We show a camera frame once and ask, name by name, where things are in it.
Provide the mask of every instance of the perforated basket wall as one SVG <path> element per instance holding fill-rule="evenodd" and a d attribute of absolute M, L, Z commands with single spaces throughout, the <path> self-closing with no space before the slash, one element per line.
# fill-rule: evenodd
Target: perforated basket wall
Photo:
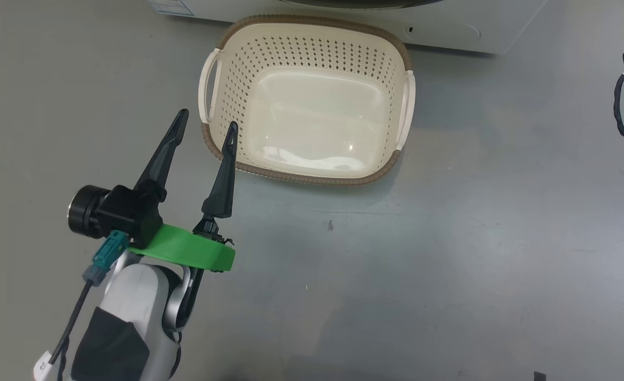
<path fill-rule="evenodd" d="M 362 34 L 380 38 L 367 39 Z M 248 128 L 244 120 L 249 92 L 253 79 L 261 70 L 270 67 L 317 67 L 371 77 L 387 90 L 389 126 L 382 159 L 375 171 L 363 178 L 322 178 L 259 167 L 242 149 L 242 131 L 239 133 L 237 168 L 298 183 L 362 185 L 381 178 L 394 167 L 401 153 L 396 149 L 396 142 L 401 133 L 399 123 L 404 106 L 406 71 L 411 70 L 408 52 L 395 36 L 372 26 L 323 17 L 259 15 L 232 25 L 218 49 L 222 50 L 222 68 L 213 98 L 213 116 L 210 123 L 202 124 L 204 140 L 218 159 L 222 159 L 222 153 L 215 141 L 222 144 L 230 121 L 237 121 L 242 128 Z"/>

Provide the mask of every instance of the brown basket rim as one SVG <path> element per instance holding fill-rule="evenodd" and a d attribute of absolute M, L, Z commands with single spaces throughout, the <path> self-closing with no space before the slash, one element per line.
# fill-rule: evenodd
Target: brown basket rim
<path fill-rule="evenodd" d="M 320 26 L 328 26 L 331 28 L 347 29 L 350 31 L 362 32 L 366 34 L 372 34 L 373 36 L 381 37 L 387 42 L 394 45 L 396 50 L 403 59 L 404 69 L 412 70 L 411 57 L 408 54 L 406 46 L 396 36 L 384 29 L 377 28 L 376 26 L 359 24 L 357 22 L 350 22 L 345 20 L 329 19 L 328 17 L 316 17 L 307 15 L 252 15 L 246 19 L 239 20 L 232 24 L 225 36 L 222 37 L 217 48 L 223 50 L 227 41 L 234 36 L 241 29 L 246 28 L 253 24 L 273 24 L 273 23 L 288 23 L 288 24 L 312 24 Z M 208 149 L 222 161 L 222 151 L 215 145 L 213 137 L 211 136 L 210 126 L 207 123 L 201 123 L 201 132 L 203 134 L 203 140 L 208 146 Z M 237 169 L 241 171 L 250 172 L 259 176 L 265 176 L 268 178 L 275 178 L 277 180 L 291 181 L 294 183 L 316 184 L 316 185 L 336 185 L 336 186 L 358 186 L 370 184 L 378 179 L 382 178 L 389 172 L 401 156 L 400 150 L 394 150 L 392 156 L 385 162 L 378 171 L 362 178 L 325 178 L 317 176 L 304 176 L 297 174 L 289 174 L 282 171 L 274 171 L 272 169 L 265 169 L 261 167 L 251 166 L 250 164 L 244 164 L 237 161 Z"/>
<path fill-rule="evenodd" d="M 217 48 L 223 50 L 227 45 L 227 41 L 229 41 L 234 34 L 241 29 L 246 28 L 249 25 L 253 24 L 309 24 L 309 25 L 319 25 L 319 26 L 328 26 L 331 28 L 340 28 L 347 29 L 348 31 L 362 32 L 366 34 L 371 34 L 373 36 L 381 37 L 385 39 L 387 42 L 394 45 L 396 50 L 401 55 L 403 59 L 403 65 L 405 70 L 413 70 L 411 63 L 411 56 L 408 54 L 408 50 L 406 46 L 396 38 L 390 32 L 385 31 L 384 29 L 380 29 L 376 26 L 359 24 L 358 22 L 351 22 L 345 20 L 338 19 L 330 19 L 329 17 L 318 17 L 311 15 L 252 15 L 250 17 L 246 17 L 245 19 L 241 19 L 232 26 L 227 29 L 225 35 L 218 43 Z"/>

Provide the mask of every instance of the plastic basket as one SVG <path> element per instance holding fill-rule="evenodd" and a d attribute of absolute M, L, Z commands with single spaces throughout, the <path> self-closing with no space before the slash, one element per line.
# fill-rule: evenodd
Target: plastic basket
<path fill-rule="evenodd" d="M 414 106 L 415 77 L 401 41 L 323 17 L 260 15 L 235 23 L 198 85 L 203 138 L 218 159 L 234 120 L 241 127 L 237 169 L 298 183 L 381 178 L 399 159 Z"/>

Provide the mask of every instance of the gray surface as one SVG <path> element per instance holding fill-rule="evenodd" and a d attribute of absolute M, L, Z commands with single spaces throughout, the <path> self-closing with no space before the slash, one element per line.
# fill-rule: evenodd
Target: gray surface
<path fill-rule="evenodd" d="M 377 184 L 237 174 L 239 257 L 205 277 L 177 379 L 624 379 L 623 7 L 553 0 L 503 57 L 412 51 L 413 128 Z M 133 184 L 183 107 L 161 211 L 200 218 L 196 83 L 224 29 L 0 2 L 0 379 L 55 345 L 98 246 L 68 232 L 71 196 Z"/>

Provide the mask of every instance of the basket handle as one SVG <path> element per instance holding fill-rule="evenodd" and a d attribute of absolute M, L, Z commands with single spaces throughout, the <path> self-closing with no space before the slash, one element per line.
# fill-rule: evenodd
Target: basket handle
<path fill-rule="evenodd" d="M 413 112 L 415 111 L 415 75 L 413 70 L 406 72 L 406 83 L 403 87 L 403 101 L 401 102 L 401 119 L 399 120 L 399 131 L 396 134 L 396 149 L 403 149 L 411 130 L 413 122 Z"/>
<path fill-rule="evenodd" d="M 222 70 L 222 60 L 220 60 L 220 53 L 222 50 L 216 48 L 213 52 L 208 56 L 206 62 L 203 64 L 203 69 L 201 69 L 201 77 L 198 79 L 198 115 L 201 118 L 203 123 L 210 123 L 211 119 L 213 119 L 213 113 L 215 110 L 215 100 L 218 99 L 218 80 L 220 80 L 220 71 Z M 206 99 L 208 93 L 208 77 L 211 75 L 211 70 L 213 70 L 213 66 L 218 64 L 218 68 L 215 70 L 215 80 L 213 80 L 213 94 L 211 96 L 211 104 L 210 108 L 206 109 Z"/>

